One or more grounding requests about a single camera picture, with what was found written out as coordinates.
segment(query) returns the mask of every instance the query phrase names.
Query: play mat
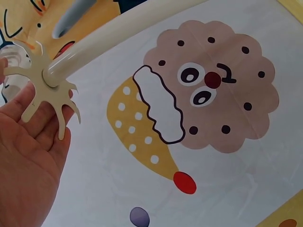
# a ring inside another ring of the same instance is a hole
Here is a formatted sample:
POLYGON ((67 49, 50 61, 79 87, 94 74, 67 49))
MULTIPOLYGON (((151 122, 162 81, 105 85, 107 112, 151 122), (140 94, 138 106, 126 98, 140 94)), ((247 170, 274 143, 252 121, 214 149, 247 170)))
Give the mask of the play mat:
MULTIPOLYGON (((32 38, 43 42, 55 58, 123 12, 123 1, 100 0, 54 39, 71 2, 24 1, 33 13, 14 23, 4 9, 3 43, 11 23, 9 34, 27 29, 17 39, 33 50, 32 38), (66 5, 48 14, 56 2, 66 5)), ((301 4, 209 0, 68 78, 82 123, 69 124, 69 157, 43 227, 303 227, 301 4)))

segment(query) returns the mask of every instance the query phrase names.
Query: yellow border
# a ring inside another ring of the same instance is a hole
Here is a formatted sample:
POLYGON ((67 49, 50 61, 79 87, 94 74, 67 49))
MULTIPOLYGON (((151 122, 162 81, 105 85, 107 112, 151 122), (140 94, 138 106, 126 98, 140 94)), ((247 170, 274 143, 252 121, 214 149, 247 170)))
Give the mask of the yellow border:
POLYGON ((297 0, 278 0, 291 14, 303 24, 303 5, 297 0))

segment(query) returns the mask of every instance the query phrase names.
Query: white background fabric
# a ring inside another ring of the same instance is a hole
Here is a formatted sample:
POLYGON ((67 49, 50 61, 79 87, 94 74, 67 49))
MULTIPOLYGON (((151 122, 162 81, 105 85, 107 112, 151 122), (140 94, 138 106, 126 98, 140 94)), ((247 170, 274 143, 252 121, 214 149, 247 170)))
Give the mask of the white background fabric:
POLYGON ((209 0, 123 42, 79 70, 70 82, 82 123, 73 117, 72 143, 60 189, 44 227, 133 227, 129 213, 147 210, 150 227, 253 227, 303 189, 303 26, 275 0, 209 0), (280 96, 269 131, 233 154, 170 147, 197 183, 186 195, 140 164, 106 117, 113 92, 142 66, 158 35, 187 20, 222 21, 259 41, 275 68, 280 96))

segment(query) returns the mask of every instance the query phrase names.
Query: blue shape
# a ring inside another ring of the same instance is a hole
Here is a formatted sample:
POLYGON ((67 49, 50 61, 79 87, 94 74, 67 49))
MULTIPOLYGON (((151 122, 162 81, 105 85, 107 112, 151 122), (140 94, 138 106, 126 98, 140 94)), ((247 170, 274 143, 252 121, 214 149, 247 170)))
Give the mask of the blue shape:
POLYGON ((150 225, 150 216, 141 207, 133 208, 129 218, 136 227, 148 227, 150 225))
POLYGON ((119 3, 121 13, 125 13, 126 11, 129 11, 130 9, 136 7, 137 5, 140 5, 145 1, 147 0, 114 0, 114 2, 119 3))

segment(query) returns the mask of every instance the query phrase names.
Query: brown cookie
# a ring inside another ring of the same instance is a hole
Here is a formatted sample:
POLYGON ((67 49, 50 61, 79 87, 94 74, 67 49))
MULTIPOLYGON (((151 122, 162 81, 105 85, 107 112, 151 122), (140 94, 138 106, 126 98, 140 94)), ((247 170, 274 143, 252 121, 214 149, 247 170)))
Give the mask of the brown cookie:
POLYGON ((175 96, 185 147, 232 153, 268 131, 279 104, 275 68, 254 38, 222 22, 187 21, 163 32, 144 64, 175 96))

